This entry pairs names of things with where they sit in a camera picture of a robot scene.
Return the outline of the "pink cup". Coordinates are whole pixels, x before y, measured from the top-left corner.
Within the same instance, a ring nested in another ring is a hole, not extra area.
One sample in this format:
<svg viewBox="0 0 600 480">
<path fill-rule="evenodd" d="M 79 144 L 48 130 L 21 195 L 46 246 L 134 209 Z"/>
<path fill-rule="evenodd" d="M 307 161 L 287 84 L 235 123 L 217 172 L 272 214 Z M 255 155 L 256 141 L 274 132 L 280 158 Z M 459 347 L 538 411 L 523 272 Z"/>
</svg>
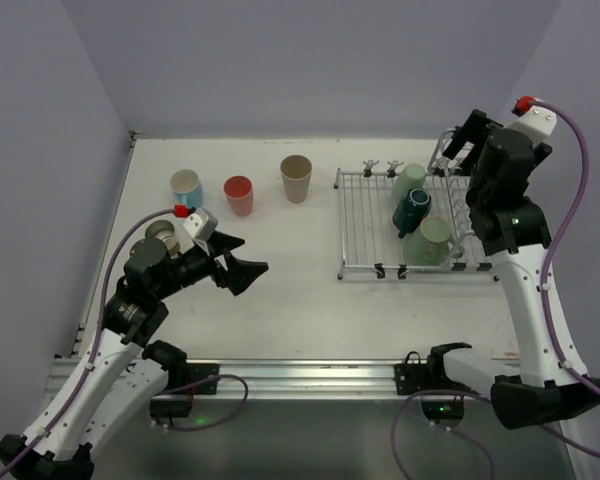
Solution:
<svg viewBox="0 0 600 480">
<path fill-rule="evenodd" d="M 253 210 L 253 184 L 245 176 L 232 176 L 223 186 L 224 194 L 233 213 L 248 216 Z"/>
</svg>

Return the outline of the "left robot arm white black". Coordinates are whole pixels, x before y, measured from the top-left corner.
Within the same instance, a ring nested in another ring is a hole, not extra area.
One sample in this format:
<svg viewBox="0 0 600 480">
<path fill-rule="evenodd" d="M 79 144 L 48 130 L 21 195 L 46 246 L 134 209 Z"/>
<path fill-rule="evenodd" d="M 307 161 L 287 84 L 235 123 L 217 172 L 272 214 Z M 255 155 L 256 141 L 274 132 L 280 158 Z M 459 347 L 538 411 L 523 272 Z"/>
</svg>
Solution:
<svg viewBox="0 0 600 480">
<path fill-rule="evenodd" d="M 188 381 L 184 351 L 152 337 L 168 315 L 166 298 L 206 278 L 238 296 L 268 271 L 233 256 L 243 243 L 216 232 L 206 247 L 176 256 L 159 239 L 136 243 L 78 365 L 24 433 L 0 441 L 0 478 L 88 479 L 97 448 L 154 395 L 203 385 Z"/>
</svg>

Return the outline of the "beige tall cup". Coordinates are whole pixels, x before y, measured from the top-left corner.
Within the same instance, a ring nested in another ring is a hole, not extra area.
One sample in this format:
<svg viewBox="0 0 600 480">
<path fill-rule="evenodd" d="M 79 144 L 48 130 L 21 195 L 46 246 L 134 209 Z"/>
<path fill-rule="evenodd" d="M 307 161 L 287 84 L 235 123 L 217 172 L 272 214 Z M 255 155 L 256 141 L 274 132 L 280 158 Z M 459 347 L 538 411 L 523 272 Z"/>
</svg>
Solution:
<svg viewBox="0 0 600 480">
<path fill-rule="evenodd" d="M 283 188 L 288 201 L 294 204 L 306 200 L 312 175 L 311 161 L 302 155 L 291 155 L 280 164 Z"/>
</svg>

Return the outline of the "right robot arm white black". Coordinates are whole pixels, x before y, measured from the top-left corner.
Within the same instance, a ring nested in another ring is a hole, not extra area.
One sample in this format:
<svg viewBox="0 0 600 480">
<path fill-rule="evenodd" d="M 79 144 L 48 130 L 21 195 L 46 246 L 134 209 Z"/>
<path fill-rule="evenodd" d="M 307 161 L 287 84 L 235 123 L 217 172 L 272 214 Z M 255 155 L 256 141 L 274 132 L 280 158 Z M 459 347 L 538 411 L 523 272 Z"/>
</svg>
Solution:
<svg viewBox="0 0 600 480">
<path fill-rule="evenodd" d="M 474 111 L 444 152 L 461 164 L 474 234 L 504 289 L 519 347 L 519 366 L 478 353 L 466 343 L 432 348 L 431 373 L 490 400 L 507 429 L 572 419 L 600 405 L 600 379 L 589 375 L 575 348 L 555 284 L 552 234 L 541 208 L 527 196 L 531 173 L 552 152 L 547 139 L 564 113 L 523 97 L 506 126 Z"/>
</svg>

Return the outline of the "cream brown mug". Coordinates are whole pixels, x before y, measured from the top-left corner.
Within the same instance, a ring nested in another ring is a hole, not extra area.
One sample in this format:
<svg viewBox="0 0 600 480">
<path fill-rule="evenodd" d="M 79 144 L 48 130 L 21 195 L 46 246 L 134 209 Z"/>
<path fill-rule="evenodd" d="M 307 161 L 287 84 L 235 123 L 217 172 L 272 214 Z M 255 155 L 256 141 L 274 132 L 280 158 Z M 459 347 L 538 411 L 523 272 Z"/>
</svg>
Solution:
<svg viewBox="0 0 600 480">
<path fill-rule="evenodd" d="M 155 238 L 166 246 L 170 255 L 180 252 L 180 242 L 175 232 L 175 226 L 168 220 L 157 220 L 145 229 L 145 238 Z"/>
</svg>

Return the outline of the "light blue mug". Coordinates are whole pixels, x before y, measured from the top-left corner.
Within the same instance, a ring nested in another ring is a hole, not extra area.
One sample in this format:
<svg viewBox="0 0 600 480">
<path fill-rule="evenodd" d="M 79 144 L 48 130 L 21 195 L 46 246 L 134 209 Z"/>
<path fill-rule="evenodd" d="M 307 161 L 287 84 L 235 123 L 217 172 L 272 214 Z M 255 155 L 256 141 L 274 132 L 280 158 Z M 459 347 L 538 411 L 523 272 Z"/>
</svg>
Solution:
<svg viewBox="0 0 600 480">
<path fill-rule="evenodd" d="M 188 208 L 203 206 L 203 187 L 195 171 L 190 169 L 176 171 L 170 178 L 170 187 L 177 204 Z"/>
</svg>

